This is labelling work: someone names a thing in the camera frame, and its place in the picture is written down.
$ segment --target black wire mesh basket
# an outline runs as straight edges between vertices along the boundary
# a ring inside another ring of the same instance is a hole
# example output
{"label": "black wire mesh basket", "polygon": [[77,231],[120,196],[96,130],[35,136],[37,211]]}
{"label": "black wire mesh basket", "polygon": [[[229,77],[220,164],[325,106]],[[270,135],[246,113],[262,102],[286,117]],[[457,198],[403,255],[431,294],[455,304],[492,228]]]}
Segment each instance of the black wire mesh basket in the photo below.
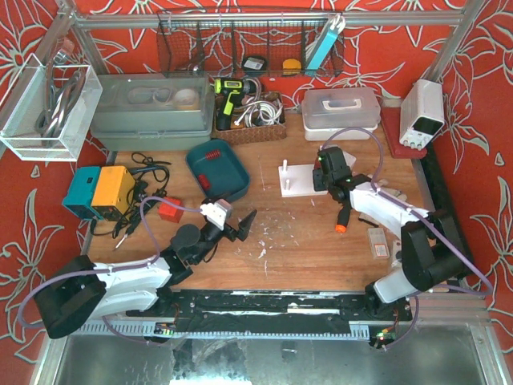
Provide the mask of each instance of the black wire mesh basket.
{"label": "black wire mesh basket", "polygon": [[[251,70],[251,75],[307,72],[337,76],[344,65],[343,33],[317,71],[305,71],[306,47],[319,36],[329,15],[324,11],[257,6],[161,10],[157,30],[160,70],[167,77],[238,77],[244,75],[242,64],[252,56],[264,59],[265,65]],[[287,59],[296,59],[301,68],[284,69]]]}

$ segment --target yellow box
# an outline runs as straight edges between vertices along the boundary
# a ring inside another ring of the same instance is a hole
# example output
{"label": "yellow box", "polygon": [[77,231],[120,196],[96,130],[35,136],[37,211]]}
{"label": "yellow box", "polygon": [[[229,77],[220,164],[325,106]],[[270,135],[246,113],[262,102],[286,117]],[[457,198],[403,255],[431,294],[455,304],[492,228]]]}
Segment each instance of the yellow box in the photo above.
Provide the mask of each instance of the yellow box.
{"label": "yellow box", "polygon": [[106,221],[118,221],[130,207],[134,186],[126,167],[102,167],[91,206]]}

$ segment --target teal device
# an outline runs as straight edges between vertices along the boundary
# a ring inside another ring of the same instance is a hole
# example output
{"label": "teal device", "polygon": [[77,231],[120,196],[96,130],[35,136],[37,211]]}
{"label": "teal device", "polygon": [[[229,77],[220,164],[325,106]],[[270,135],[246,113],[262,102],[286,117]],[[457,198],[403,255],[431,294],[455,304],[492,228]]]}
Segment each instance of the teal device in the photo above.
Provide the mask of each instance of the teal device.
{"label": "teal device", "polygon": [[95,195],[101,168],[98,166],[81,167],[75,172],[70,188],[63,200],[63,206],[80,219],[103,219],[91,206]]}

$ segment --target dark teal plastic tray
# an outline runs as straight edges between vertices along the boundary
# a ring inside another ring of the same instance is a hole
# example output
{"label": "dark teal plastic tray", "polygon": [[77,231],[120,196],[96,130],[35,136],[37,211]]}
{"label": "dark teal plastic tray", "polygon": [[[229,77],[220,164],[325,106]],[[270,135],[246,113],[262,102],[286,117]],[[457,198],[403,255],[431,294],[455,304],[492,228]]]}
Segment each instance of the dark teal plastic tray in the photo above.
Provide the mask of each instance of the dark teal plastic tray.
{"label": "dark teal plastic tray", "polygon": [[194,147],[185,161],[207,198],[222,197],[234,202],[248,192],[248,171],[224,140],[214,139]]}

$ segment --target wooden tabletop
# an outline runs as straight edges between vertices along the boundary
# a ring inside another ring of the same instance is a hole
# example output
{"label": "wooden tabletop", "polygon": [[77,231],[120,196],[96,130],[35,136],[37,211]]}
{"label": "wooden tabletop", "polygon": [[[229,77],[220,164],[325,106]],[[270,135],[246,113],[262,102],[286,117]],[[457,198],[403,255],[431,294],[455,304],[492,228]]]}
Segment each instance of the wooden tabletop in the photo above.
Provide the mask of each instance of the wooden tabletop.
{"label": "wooden tabletop", "polygon": [[[248,194],[233,204],[234,227],[237,218],[251,210],[258,214],[245,242],[231,243],[224,239],[216,256],[206,264],[193,266],[194,274],[176,288],[224,290],[363,290],[390,269],[390,261],[374,260],[367,237],[369,225],[357,220],[352,212],[347,233],[334,230],[339,204],[328,195],[322,197],[282,198],[278,166],[283,159],[289,165],[312,164],[320,142],[307,142],[301,115],[286,117],[287,138],[274,142],[234,146],[236,154],[251,176]],[[381,178],[388,187],[401,190],[413,205],[422,205],[410,160],[396,160],[390,156],[382,129],[376,130],[386,150]],[[339,141],[343,149],[356,156],[356,172],[370,174],[378,164],[378,150],[372,140]],[[155,160],[172,162],[171,180],[167,191],[170,197],[179,197],[187,207],[197,208],[204,199],[192,174],[185,164],[186,152],[148,152]],[[135,166],[130,152],[120,152],[116,164]],[[148,173],[148,191],[157,186]],[[169,245],[176,230],[184,224],[201,227],[204,219],[197,213],[185,213],[179,224],[162,221],[153,209],[147,215],[160,247]],[[100,222],[97,233],[108,231],[113,223]],[[145,228],[137,230],[113,252],[117,240],[111,237],[93,237],[89,256],[92,261],[121,262],[150,257],[155,253]]]}

